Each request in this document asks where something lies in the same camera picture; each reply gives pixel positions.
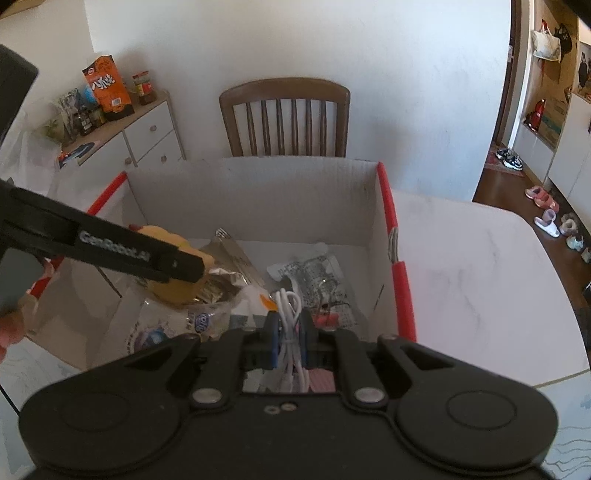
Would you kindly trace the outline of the person's left hand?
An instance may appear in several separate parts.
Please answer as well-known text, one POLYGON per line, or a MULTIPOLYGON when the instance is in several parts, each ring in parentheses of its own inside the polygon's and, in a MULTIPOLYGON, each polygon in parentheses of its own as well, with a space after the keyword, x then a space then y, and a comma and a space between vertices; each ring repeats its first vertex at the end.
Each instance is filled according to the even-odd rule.
POLYGON ((8 349, 26 336, 26 322, 31 321, 37 310, 37 298, 28 289, 17 303, 17 308, 1 317, 0 360, 4 361, 8 349))

